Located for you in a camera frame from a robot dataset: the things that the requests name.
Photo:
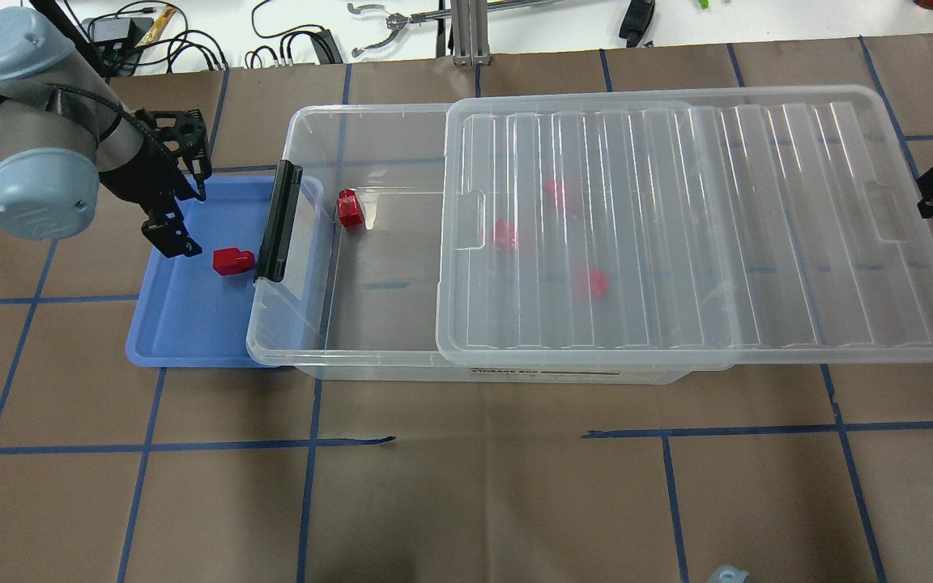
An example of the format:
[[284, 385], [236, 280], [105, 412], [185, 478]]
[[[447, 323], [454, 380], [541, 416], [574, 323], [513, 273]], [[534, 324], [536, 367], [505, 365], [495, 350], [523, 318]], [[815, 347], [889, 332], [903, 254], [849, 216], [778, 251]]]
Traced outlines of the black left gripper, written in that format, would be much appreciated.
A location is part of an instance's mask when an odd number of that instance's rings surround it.
[[205, 200], [205, 180], [211, 176], [207, 126], [197, 109], [123, 114], [118, 128], [132, 129], [138, 140], [134, 156], [107, 171], [107, 189], [123, 202], [137, 204], [146, 214], [142, 236], [166, 258], [202, 253], [185, 228], [178, 209], [181, 200]]

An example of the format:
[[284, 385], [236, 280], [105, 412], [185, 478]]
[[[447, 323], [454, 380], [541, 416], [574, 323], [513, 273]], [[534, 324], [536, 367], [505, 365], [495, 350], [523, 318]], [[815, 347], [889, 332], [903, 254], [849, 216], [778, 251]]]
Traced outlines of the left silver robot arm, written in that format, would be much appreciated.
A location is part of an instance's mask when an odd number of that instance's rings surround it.
[[77, 236], [107, 189], [140, 207], [160, 254], [197, 256], [179, 203], [203, 202], [210, 176], [200, 111], [127, 109], [39, 11], [0, 10], [0, 230]]

